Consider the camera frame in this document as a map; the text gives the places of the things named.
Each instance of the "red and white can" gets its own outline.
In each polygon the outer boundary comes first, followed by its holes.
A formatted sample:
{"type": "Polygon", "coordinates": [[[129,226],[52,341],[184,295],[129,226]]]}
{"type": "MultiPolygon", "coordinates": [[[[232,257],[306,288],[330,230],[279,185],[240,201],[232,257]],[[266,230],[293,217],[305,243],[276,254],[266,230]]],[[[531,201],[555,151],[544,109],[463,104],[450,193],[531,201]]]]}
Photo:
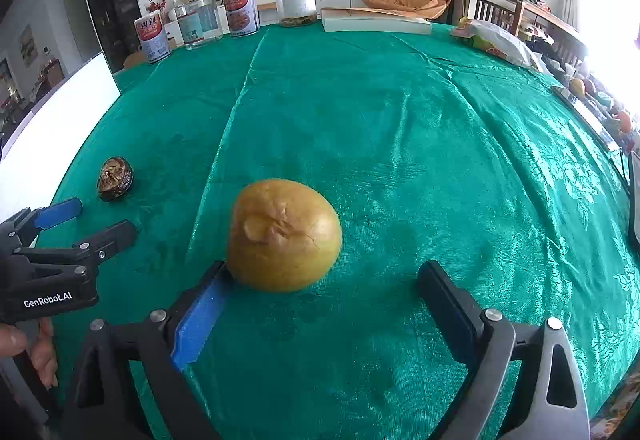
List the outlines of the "red and white can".
{"type": "Polygon", "coordinates": [[[226,20],[232,36],[246,36],[260,29],[260,18],[255,0],[222,0],[226,20]]]}
{"type": "Polygon", "coordinates": [[[153,11],[133,22],[138,39],[149,63],[160,61],[171,54],[160,11],[153,11]]]}

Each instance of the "finger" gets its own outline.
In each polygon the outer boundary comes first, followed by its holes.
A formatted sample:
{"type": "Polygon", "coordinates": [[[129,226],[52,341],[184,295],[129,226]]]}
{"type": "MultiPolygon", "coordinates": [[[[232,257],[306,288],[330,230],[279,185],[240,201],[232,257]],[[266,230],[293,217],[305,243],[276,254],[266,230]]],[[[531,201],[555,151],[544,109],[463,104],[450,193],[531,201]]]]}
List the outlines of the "finger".
{"type": "Polygon", "coordinates": [[[56,373],[58,369],[58,362],[55,359],[51,359],[46,366],[38,371],[38,375],[40,376],[40,381],[42,385],[49,390],[53,385],[53,375],[56,373]]]}
{"type": "Polygon", "coordinates": [[[18,328],[0,324],[0,357],[13,357],[27,348],[27,336],[18,328]]]}
{"type": "Polygon", "coordinates": [[[31,349],[31,364],[33,364],[33,367],[38,372],[43,369],[53,357],[55,357],[55,353],[51,339],[38,340],[31,349]]]}
{"type": "Polygon", "coordinates": [[[41,317],[39,320],[40,331],[47,337],[53,337],[53,323],[50,317],[41,317]]]}

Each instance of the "plastic bag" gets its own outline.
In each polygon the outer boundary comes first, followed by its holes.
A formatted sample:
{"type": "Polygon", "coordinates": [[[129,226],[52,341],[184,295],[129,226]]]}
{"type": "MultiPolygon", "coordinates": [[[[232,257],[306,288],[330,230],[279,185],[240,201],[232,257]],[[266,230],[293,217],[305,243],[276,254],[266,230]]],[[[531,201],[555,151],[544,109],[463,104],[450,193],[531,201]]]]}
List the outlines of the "plastic bag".
{"type": "Polygon", "coordinates": [[[513,34],[484,20],[462,18],[450,34],[470,40],[470,44],[509,63],[549,74],[539,56],[513,34]]]}

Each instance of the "screw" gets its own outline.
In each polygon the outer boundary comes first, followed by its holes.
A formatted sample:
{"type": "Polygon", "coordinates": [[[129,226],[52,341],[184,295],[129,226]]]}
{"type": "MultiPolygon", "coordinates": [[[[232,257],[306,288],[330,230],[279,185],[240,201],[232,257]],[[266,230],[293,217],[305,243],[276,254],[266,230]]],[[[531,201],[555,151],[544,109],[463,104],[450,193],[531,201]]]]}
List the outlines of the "screw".
{"type": "Polygon", "coordinates": [[[154,310],[149,314],[149,319],[151,319],[154,323],[161,323],[166,318],[166,311],[159,308],[158,310],[154,310]]]}
{"type": "Polygon", "coordinates": [[[497,308],[488,308],[484,311],[484,315],[489,321],[500,321],[502,319],[502,312],[497,308]]]}
{"type": "Polygon", "coordinates": [[[546,320],[546,324],[551,328],[551,330],[559,330],[562,328],[562,321],[560,321],[557,317],[550,317],[546,320]]]}
{"type": "Polygon", "coordinates": [[[89,328],[91,328],[91,330],[93,330],[94,332],[97,332],[98,330],[101,330],[103,326],[104,319],[94,319],[93,321],[91,321],[89,328]]]}

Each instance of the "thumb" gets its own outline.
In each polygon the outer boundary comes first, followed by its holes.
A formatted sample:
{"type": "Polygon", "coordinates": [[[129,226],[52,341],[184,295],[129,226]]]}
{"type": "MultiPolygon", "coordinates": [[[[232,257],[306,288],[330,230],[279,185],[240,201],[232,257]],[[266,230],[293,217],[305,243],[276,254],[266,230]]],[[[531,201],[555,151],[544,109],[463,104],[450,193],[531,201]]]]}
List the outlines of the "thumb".
{"type": "Polygon", "coordinates": [[[27,336],[18,328],[0,324],[0,357],[13,357],[28,346],[27,336]]]}

